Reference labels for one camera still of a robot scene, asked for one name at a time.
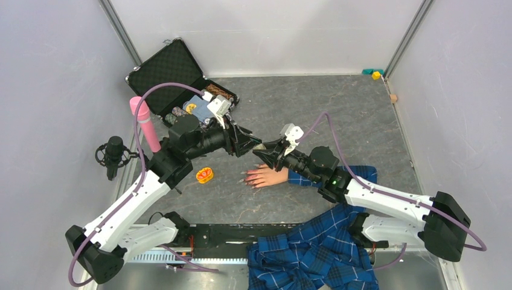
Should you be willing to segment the nail polish bottle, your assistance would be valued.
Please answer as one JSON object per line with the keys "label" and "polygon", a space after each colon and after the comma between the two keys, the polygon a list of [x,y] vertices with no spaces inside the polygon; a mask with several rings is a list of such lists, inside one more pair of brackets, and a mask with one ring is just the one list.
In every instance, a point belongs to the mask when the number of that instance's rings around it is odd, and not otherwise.
{"label": "nail polish bottle", "polygon": [[266,147],[264,144],[258,144],[253,147],[253,150],[266,150]]}

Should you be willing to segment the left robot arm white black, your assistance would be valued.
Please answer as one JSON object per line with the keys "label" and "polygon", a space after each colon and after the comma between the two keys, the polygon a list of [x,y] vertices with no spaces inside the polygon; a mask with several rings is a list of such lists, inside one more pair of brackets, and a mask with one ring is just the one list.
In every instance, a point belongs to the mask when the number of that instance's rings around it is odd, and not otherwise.
{"label": "left robot arm white black", "polygon": [[204,131],[194,115],[179,116],[161,149],[149,160],[141,157],[141,174],[134,184],[92,222],[84,227],[73,225],[65,233],[73,254],[69,283],[75,287],[91,281],[106,283],[126,262],[146,251],[170,243],[185,245],[189,229],[168,216],[138,230],[130,227],[193,171],[193,159],[219,149],[240,157],[261,143],[250,130],[231,120],[214,122]]}

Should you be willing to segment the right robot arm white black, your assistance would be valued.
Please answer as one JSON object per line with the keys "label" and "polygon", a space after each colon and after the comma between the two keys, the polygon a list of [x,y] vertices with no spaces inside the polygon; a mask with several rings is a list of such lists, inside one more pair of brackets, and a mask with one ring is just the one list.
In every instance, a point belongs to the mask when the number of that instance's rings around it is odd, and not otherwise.
{"label": "right robot arm white black", "polygon": [[348,231],[353,245],[386,248],[393,243],[406,243],[424,247],[447,261],[461,260],[471,221],[452,195],[415,195],[353,177],[325,146],[306,155],[288,150],[285,141],[276,140],[256,146],[253,153],[271,169],[286,167],[319,184],[318,193],[330,202],[379,212],[379,216],[358,214]]}

